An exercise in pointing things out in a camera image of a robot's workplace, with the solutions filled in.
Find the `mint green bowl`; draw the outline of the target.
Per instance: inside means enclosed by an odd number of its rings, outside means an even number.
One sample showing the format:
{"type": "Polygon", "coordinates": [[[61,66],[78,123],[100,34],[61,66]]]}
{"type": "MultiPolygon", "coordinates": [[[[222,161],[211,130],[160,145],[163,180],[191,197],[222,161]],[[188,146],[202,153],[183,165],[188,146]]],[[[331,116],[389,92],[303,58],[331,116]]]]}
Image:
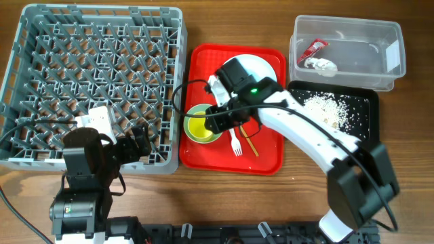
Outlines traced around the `mint green bowl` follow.
{"type": "MultiPolygon", "coordinates": [[[[204,115],[206,109],[211,106],[211,104],[198,104],[190,108],[187,113],[191,115],[204,115]]],[[[188,138],[200,144],[212,143],[222,135],[214,134],[210,130],[207,130],[204,118],[185,117],[183,126],[188,138]]]]}

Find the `yellow plastic cup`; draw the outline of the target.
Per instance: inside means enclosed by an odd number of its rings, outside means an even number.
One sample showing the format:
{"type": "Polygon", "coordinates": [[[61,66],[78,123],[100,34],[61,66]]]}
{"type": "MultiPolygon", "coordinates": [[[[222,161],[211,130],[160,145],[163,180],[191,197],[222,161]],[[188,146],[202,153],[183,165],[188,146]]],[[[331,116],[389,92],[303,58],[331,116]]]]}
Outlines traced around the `yellow plastic cup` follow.
{"type": "Polygon", "coordinates": [[[196,142],[208,142],[214,135],[205,127],[205,118],[190,118],[187,122],[187,129],[196,142]]]}

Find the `white tissue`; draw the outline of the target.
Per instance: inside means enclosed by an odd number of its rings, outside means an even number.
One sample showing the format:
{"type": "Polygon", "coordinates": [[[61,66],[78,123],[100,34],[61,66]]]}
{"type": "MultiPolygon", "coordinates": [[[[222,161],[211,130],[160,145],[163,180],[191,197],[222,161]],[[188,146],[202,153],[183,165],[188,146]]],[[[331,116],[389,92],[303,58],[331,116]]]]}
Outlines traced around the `white tissue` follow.
{"type": "Polygon", "coordinates": [[[312,67],[316,72],[323,77],[334,77],[338,72],[338,67],[330,60],[324,58],[307,58],[304,61],[306,68],[312,67]]]}

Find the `red foil wrapper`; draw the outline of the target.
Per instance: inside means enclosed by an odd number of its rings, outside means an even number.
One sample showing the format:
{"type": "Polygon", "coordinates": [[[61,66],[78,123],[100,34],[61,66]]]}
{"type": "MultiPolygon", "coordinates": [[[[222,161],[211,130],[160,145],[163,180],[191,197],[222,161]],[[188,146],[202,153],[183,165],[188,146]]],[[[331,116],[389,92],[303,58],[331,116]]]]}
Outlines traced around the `red foil wrapper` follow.
{"type": "Polygon", "coordinates": [[[300,64],[307,58],[314,56],[319,50],[327,47],[328,45],[329,43],[327,41],[324,41],[322,39],[315,39],[297,59],[297,63],[300,64]]]}

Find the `light blue bowl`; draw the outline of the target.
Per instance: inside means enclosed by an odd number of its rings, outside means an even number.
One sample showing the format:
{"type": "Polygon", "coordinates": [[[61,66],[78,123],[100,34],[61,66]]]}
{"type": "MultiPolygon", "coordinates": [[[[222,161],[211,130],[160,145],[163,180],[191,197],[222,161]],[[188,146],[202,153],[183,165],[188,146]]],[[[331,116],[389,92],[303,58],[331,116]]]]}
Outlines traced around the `light blue bowl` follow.
{"type": "Polygon", "coordinates": [[[229,92],[226,90],[220,79],[216,75],[210,75],[208,79],[211,93],[218,107],[222,107],[231,99],[229,92]]]}

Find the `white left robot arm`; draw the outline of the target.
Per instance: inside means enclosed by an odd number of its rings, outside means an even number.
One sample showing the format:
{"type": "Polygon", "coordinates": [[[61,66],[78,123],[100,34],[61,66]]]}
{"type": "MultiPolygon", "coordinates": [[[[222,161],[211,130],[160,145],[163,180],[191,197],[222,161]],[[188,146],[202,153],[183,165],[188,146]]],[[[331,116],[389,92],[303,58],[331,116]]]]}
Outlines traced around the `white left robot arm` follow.
{"type": "Polygon", "coordinates": [[[50,207],[56,243],[152,243],[137,217],[110,218],[116,193],[114,179],[121,180],[121,166],[151,153],[147,127],[134,126],[131,136],[110,139],[90,127],[64,137],[66,171],[50,207]]]}

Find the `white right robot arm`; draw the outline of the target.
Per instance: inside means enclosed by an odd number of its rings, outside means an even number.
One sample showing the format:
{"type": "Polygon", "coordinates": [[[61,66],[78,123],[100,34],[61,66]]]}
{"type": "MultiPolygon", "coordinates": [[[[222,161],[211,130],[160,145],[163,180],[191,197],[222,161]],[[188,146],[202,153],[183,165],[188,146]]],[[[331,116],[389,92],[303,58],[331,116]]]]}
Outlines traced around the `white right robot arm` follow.
{"type": "Polygon", "coordinates": [[[381,209],[392,227],[397,221],[389,201],[399,193],[397,177],[385,145],[366,144],[315,118],[276,80],[250,74],[232,59],[210,75],[205,87],[216,100],[206,110],[205,127],[215,134],[250,119],[281,134],[321,168],[327,177],[327,214],[319,229],[333,243],[348,239],[381,209]]]}

